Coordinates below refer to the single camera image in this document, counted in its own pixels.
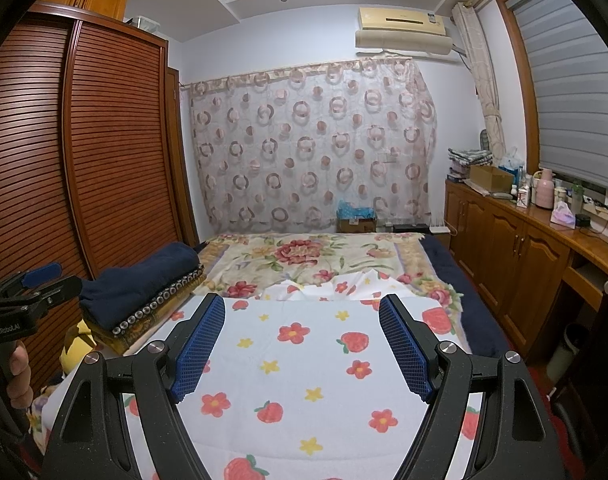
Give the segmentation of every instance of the wooden desk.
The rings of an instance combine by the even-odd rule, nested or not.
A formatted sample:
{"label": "wooden desk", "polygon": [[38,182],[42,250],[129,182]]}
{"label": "wooden desk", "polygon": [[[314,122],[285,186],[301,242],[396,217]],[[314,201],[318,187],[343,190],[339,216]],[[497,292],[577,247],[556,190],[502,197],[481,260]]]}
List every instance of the wooden desk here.
{"label": "wooden desk", "polygon": [[599,310],[608,282],[608,240],[550,216],[446,185],[450,252],[530,363],[550,357],[584,302]]}

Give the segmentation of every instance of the navy blue blanket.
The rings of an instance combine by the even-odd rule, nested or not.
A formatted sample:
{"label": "navy blue blanket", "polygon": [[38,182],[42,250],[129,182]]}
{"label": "navy blue blanket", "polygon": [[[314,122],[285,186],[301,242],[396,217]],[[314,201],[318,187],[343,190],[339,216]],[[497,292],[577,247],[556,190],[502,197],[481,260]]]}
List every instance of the navy blue blanket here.
{"label": "navy blue blanket", "polygon": [[94,281],[82,280],[79,304],[105,330],[112,330],[168,283],[199,264],[197,253],[173,242],[131,267],[110,267]]}
{"label": "navy blue blanket", "polygon": [[433,236],[425,236],[420,243],[437,277],[463,294],[462,326],[472,353],[487,357],[504,355],[510,350],[506,336],[447,248]]}

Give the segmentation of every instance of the folded blanket stack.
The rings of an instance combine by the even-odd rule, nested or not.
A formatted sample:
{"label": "folded blanket stack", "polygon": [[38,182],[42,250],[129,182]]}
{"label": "folded blanket stack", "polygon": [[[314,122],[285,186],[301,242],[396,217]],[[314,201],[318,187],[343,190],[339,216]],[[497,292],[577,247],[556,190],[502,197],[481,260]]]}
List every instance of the folded blanket stack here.
{"label": "folded blanket stack", "polygon": [[454,150],[449,148],[449,179],[461,182],[470,176],[471,166],[490,166],[492,152],[489,150]]}
{"label": "folded blanket stack", "polygon": [[131,267],[82,280],[79,303],[94,337],[122,354],[174,312],[205,279],[197,253],[174,242]]}

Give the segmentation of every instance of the air conditioner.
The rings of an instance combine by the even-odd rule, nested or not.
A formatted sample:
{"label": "air conditioner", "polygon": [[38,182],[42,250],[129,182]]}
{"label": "air conditioner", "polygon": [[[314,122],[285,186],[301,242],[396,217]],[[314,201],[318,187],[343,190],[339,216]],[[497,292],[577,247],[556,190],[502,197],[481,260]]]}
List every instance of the air conditioner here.
{"label": "air conditioner", "polygon": [[406,30],[446,35],[441,16],[418,10],[359,7],[359,27],[362,30]]}
{"label": "air conditioner", "polygon": [[453,41],[441,16],[417,10],[359,8],[355,47],[449,54]]}

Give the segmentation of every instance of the trash can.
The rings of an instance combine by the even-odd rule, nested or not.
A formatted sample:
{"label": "trash can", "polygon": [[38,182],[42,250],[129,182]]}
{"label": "trash can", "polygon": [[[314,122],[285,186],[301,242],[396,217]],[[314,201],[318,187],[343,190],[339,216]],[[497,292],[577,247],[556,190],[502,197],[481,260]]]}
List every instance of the trash can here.
{"label": "trash can", "polygon": [[570,363],[588,339],[589,330],[579,323],[570,323],[564,329],[564,336],[559,342],[552,358],[546,367],[546,375],[556,384],[565,374]]}

